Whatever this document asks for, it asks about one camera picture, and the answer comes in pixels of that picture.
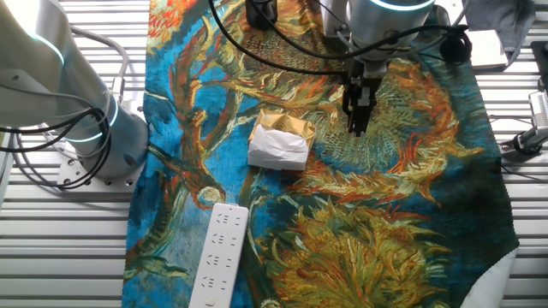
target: white tissue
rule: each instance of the white tissue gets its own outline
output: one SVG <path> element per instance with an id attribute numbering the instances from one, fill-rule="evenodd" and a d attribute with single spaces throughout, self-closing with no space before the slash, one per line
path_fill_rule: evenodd
<path id="1" fill-rule="evenodd" d="M 308 158 L 307 141 L 259 124 L 249 142 L 247 163 L 275 170 L 304 170 Z"/>

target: gold foil wrapper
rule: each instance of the gold foil wrapper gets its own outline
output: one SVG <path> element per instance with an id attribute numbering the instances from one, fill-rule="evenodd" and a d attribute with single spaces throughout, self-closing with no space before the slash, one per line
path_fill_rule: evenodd
<path id="1" fill-rule="evenodd" d="M 264 127 L 301 136 L 307 142 L 309 150 L 312 148 L 314 138 L 316 137 L 316 127 L 311 122 L 276 111 L 261 109 L 253 131 L 249 136 L 249 141 L 255 136 L 255 129 L 259 124 L 262 124 Z"/>

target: gray cloth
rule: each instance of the gray cloth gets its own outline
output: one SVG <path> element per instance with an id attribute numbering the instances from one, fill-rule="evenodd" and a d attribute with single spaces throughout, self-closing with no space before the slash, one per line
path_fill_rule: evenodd
<path id="1" fill-rule="evenodd" d="M 533 0 L 470 0 L 466 18 L 471 31 L 496 30 L 510 65 L 534 21 Z"/>

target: blue fabric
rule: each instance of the blue fabric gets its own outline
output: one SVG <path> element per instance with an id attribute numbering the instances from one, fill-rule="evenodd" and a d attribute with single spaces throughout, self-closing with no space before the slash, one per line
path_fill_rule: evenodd
<path id="1" fill-rule="evenodd" d="M 247 48 L 340 69 L 250 28 L 243 4 L 218 10 Z M 278 13 L 297 42 L 332 51 L 317 7 L 279 0 Z M 355 138 L 336 79 L 242 56 L 205 1 L 153 1 L 146 90 L 150 151 L 130 208 L 124 307 L 188 306 L 216 202 L 250 211 L 233 308 L 459 307 L 518 245 L 469 65 L 394 60 L 367 134 Z M 247 166 L 261 108 L 315 124 L 304 172 Z"/>

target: white power strip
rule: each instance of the white power strip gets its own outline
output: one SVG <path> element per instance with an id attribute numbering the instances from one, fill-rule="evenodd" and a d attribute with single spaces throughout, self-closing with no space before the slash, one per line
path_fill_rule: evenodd
<path id="1" fill-rule="evenodd" d="M 188 308 L 230 307 L 247 213 L 246 208 L 237 205 L 213 206 Z"/>

